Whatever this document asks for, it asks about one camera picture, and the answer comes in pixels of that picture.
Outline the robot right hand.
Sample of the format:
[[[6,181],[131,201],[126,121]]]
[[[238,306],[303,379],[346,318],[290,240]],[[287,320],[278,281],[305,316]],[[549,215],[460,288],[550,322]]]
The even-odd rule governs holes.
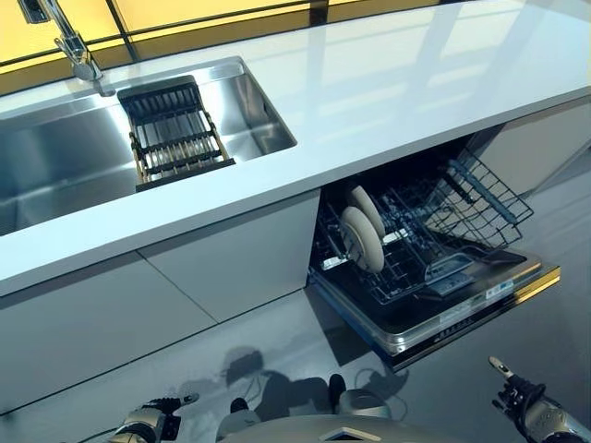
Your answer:
[[[503,390],[492,405],[513,421],[519,430],[525,429],[525,416],[529,408],[540,400],[546,391],[546,385],[532,383],[509,369],[500,359],[488,358],[490,365],[504,378]]]

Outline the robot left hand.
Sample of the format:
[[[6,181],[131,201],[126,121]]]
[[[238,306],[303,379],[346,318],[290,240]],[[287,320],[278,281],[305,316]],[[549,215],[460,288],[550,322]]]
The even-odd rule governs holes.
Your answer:
[[[173,414],[180,408],[196,402],[199,399],[197,392],[181,396],[179,398],[160,398],[150,402],[150,407],[164,414]]]

